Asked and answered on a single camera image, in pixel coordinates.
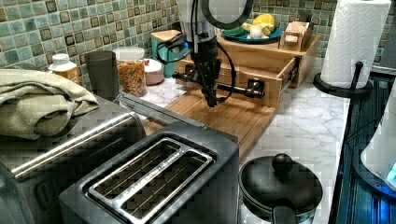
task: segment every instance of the paper towel roll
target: paper towel roll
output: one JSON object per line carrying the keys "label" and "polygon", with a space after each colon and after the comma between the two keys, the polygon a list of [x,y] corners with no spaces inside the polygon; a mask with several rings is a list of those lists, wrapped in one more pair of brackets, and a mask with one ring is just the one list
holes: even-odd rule
{"label": "paper towel roll", "polygon": [[322,81],[348,89],[355,64],[362,62],[357,89],[366,85],[389,7],[389,0],[338,1],[321,71]]}

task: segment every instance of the mosaic tile backsplash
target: mosaic tile backsplash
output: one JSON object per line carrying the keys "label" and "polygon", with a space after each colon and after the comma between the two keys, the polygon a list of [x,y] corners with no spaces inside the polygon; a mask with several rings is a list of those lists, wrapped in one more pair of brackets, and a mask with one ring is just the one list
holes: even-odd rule
{"label": "mosaic tile backsplash", "polygon": [[[336,0],[254,0],[251,17],[272,13],[285,30],[304,11],[313,14],[320,35],[318,56],[324,57]],[[393,2],[379,43],[379,63],[389,36]],[[150,33],[170,29],[178,20],[175,0],[0,0],[0,67],[29,63],[51,64],[55,53],[68,53],[80,65],[89,88],[84,54],[139,46],[150,56]]]}

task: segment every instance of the wooden cutting board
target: wooden cutting board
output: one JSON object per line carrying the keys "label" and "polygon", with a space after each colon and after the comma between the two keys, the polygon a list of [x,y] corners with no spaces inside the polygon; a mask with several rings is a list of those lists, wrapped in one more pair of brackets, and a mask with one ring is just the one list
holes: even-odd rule
{"label": "wooden cutting board", "polygon": [[[209,107],[200,90],[186,92],[166,108],[195,119],[210,128],[237,136],[240,161],[256,144],[276,114],[274,107],[261,106],[234,98],[229,98],[225,103],[215,107]],[[160,129],[161,125],[148,122],[145,123],[145,128],[150,134]]]}

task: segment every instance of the folded towel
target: folded towel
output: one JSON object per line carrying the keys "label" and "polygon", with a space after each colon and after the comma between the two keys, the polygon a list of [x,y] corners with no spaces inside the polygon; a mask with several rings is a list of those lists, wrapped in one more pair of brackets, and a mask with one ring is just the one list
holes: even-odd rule
{"label": "folded towel", "polygon": [[27,139],[59,133],[71,117],[98,107],[96,98],[67,78],[0,69],[0,134]]}

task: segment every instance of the toaster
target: toaster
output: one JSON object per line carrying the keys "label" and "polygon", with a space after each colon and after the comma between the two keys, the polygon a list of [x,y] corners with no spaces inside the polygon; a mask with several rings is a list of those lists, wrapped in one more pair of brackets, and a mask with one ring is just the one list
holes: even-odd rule
{"label": "toaster", "polygon": [[224,135],[171,123],[62,192],[64,223],[236,223],[238,158]]}
{"label": "toaster", "polygon": [[55,136],[0,135],[1,223],[62,223],[59,194],[146,136],[134,112],[96,98],[98,109]]}

